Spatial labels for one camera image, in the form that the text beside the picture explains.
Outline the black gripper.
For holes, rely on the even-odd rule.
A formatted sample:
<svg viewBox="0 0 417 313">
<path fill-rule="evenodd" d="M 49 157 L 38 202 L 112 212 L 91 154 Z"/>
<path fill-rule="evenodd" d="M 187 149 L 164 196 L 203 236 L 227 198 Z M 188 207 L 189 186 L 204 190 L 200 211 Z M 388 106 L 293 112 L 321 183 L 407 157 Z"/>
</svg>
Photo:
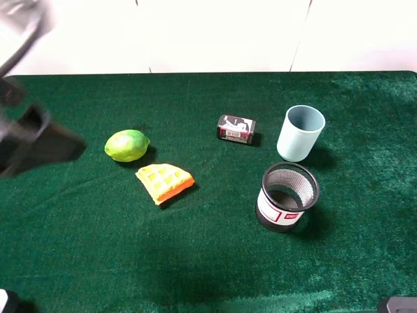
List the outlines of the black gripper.
<svg viewBox="0 0 417 313">
<path fill-rule="evenodd" d="M 72 162 L 87 148 L 69 129 L 51 123 L 48 111 L 30 105 L 11 120 L 1 114 L 1 177 L 10 178 L 50 164 Z"/>
</svg>

